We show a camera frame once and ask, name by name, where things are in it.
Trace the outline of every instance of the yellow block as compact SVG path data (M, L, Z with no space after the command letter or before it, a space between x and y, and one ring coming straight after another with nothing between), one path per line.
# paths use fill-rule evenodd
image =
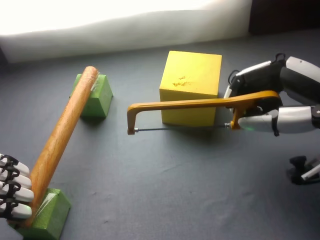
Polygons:
M170 51L159 92L161 102L215 99L218 96L221 55ZM164 124L212 126L215 107L162 110Z

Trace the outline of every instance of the gray fabric surface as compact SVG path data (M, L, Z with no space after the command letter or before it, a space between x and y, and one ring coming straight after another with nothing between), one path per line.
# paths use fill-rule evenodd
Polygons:
M285 170L290 157L320 153L320 131L128 136L126 111L159 100L169 50L221 54L222 96L233 69L278 52L320 66L319 39L320 30L308 30L12 66L0 74L0 152L32 168L76 75L93 65L107 74L114 98L106 120L78 122L51 181L73 204L62 240L317 239L320 185L292 185ZM141 113L136 126L160 127L160 116ZM230 118L219 109L216 123ZM5 220L0 233L0 239L21 239Z

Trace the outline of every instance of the brown wooden cylinder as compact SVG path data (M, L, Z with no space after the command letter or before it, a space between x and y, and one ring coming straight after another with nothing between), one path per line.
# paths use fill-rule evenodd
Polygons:
M21 227L32 225L35 214L42 203L51 178L86 105L98 74L98 70L93 66L85 68L69 102L40 153L30 174L31 190L34 192L34 199L29 204L32 209L32 217L22 222Z

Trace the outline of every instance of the green block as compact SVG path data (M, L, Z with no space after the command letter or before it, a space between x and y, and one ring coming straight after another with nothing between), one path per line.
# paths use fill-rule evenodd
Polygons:
M78 74L73 84L73 90L78 84L80 78L81 74ZM84 106L81 116L106 118L110 108L112 96L113 93L111 91L107 76L99 74L89 99Z
M71 203L61 190L48 188L32 227L20 227L16 231L24 240L58 240L70 208Z

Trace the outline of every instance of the white backdrop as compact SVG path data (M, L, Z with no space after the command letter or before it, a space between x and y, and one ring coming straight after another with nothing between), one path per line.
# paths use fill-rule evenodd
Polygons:
M0 46L16 63L241 37L248 34L251 2L6 1Z

